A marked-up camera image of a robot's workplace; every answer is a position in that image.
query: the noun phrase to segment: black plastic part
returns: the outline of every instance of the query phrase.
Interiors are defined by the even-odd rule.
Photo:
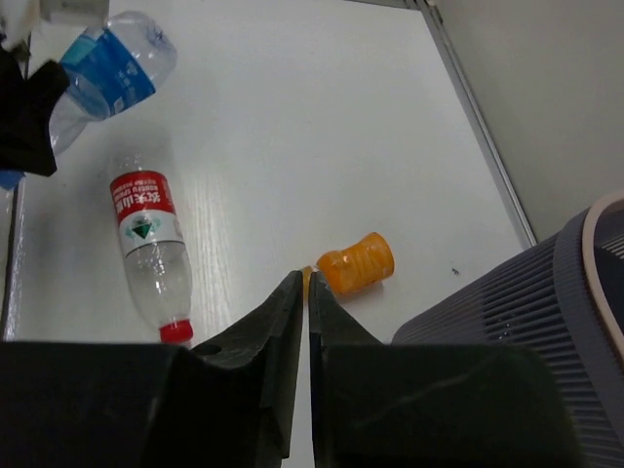
[[[379,343],[310,280],[317,468],[580,467],[547,368],[507,346]]]
[[[195,352],[0,344],[0,466],[279,467],[289,452],[301,320],[293,272]]]
[[[49,122],[68,86],[62,66],[51,60],[24,80],[16,60],[0,48],[0,170],[39,176],[57,170]]]

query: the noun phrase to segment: white table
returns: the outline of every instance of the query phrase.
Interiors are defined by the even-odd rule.
[[[393,248],[383,288],[345,307],[389,340],[521,242],[419,12],[339,0],[111,1],[176,44],[150,100],[90,126],[20,195],[8,339],[154,341],[126,286],[105,166],[120,141],[168,174],[189,249],[200,342],[292,269],[371,231]],[[34,67],[79,30],[42,25]],[[304,330],[292,458],[313,466]]]

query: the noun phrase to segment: gray mesh object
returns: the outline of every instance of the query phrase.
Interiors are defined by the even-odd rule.
[[[394,343],[499,343],[550,367],[591,466],[624,466],[624,191],[404,324]]]

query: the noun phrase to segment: clear plastic bottle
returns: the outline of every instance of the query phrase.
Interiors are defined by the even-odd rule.
[[[193,336],[188,253],[167,179],[144,159],[122,152],[109,163],[126,276],[138,312],[161,341],[184,344]]]
[[[111,17],[89,27],[60,60],[70,85],[50,118],[50,143],[59,156],[89,122],[123,112],[153,95],[176,67],[177,51],[144,13]]]
[[[347,295],[392,276],[394,256],[386,240],[372,232],[347,249],[323,254],[317,260],[316,267],[323,272],[335,294]],[[304,295],[307,296],[314,268],[306,266],[301,271]]]

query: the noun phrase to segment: blue label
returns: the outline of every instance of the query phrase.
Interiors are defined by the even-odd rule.
[[[156,90],[124,45],[108,29],[97,40],[83,34],[60,60],[67,92],[96,119],[119,114]]]
[[[94,47],[98,44],[98,42],[91,36],[87,34],[81,34],[78,39],[76,39],[67,52],[60,59],[60,63],[63,65],[77,65],[80,63],[84,57],[86,57],[90,51],[94,49]]]

